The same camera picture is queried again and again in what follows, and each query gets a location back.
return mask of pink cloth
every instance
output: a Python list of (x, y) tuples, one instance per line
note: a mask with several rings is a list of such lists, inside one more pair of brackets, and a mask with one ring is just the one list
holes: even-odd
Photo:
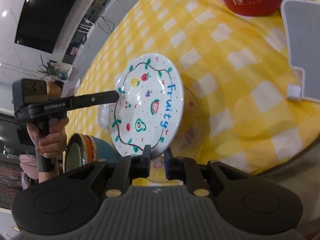
[(32, 179), (39, 179), (38, 176), (38, 163), (34, 156), (21, 154), (19, 155), (20, 167)]

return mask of strawberry drawing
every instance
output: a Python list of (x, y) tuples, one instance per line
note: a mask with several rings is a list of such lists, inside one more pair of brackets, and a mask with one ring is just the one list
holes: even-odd
[(143, 74), (143, 75), (141, 76), (141, 80), (142, 80), (142, 81), (146, 81), (146, 80), (148, 80), (150, 77), (151, 77), (151, 76), (149, 76), (149, 72), (148, 72), (148, 73), (145, 73), (145, 74)]

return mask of metal screw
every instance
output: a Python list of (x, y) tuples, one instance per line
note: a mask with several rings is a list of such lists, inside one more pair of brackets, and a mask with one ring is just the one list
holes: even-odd
[(107, 197), (119, 197), (122, 195), (122, 192), (119, 189), (109, 189), (106, 191)]
[(209, 196), (210, 192), (205, 188), (198, 188), (193, 192), (193, 194), (197, 197), (206, 197)]

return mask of white ceramic plate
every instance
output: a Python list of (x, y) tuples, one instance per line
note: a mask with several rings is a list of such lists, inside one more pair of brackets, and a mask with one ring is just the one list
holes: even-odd
[(109, 109), (109, 128), (122, 156), (141, 155), (145, 145), (161, 154), (173, 140), (183, 113), (183, 85), (176, 67), (160, 54), (133, 62), (116, 84), (118, 102)]

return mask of watermelon drawing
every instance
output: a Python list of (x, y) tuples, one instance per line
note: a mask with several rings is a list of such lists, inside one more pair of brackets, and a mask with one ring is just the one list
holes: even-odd
[(154, 115), (158, 113), (158, 109), (159, 109), (159, 100), (156, 99), (151, 103), (151, 107), (150, 107), (151, 114)]

